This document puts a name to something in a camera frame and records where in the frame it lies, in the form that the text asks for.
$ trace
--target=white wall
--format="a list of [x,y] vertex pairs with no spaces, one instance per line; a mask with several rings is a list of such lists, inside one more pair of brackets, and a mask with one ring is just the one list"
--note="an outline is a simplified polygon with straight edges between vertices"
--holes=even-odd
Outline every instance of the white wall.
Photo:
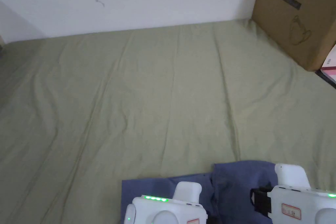
[[0,0],[5,42],[250,17],[255,0]]

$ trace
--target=blue cloth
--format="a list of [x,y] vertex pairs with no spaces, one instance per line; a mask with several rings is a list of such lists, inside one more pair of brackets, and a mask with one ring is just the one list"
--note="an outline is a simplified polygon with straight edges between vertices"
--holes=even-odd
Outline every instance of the blue cloth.
[[133,179],[122,181],[121,223],[128,204],[135,197],[152,195],[172,198],[180,181],[200,183],[199,203],[209,216],[223,224],[271,224],[271,220],[254,211],[251,188],[278,184],[274,164],[263,161],[240,161],[215,164],[213,172],[174,178]]

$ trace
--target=red label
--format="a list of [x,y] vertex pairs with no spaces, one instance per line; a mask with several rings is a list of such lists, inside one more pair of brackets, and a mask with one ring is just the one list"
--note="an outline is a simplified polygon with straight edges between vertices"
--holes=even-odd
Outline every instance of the red label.
[[292,218],[301,220],[301,210],[299,208],[290,206],[290,205],[286,205],[286,204],[282,204],[281,205],[281,211],[283,214],[290,216]]
[[191,220],[188,221],[187,224],[200,224],[200,220],[199,219]]

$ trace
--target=green led light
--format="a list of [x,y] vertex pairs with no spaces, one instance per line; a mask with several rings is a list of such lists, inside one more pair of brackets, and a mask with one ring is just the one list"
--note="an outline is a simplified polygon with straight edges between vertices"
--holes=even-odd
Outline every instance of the green led light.
[[158,197],[153,197],[153,196],[146,196],[144,197],[145,199],[152,199],[152,200],[157,200],[157,201],[163,201],[163,202],[168,202],[167,198],[158,198]]

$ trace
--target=mattress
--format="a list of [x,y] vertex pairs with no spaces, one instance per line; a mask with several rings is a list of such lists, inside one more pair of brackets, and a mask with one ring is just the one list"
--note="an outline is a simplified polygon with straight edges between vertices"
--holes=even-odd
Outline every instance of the mattress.
[[257,159],[336,189],[336,90],[251,20],[0,53],[0,223],[118,223],[121,181]]

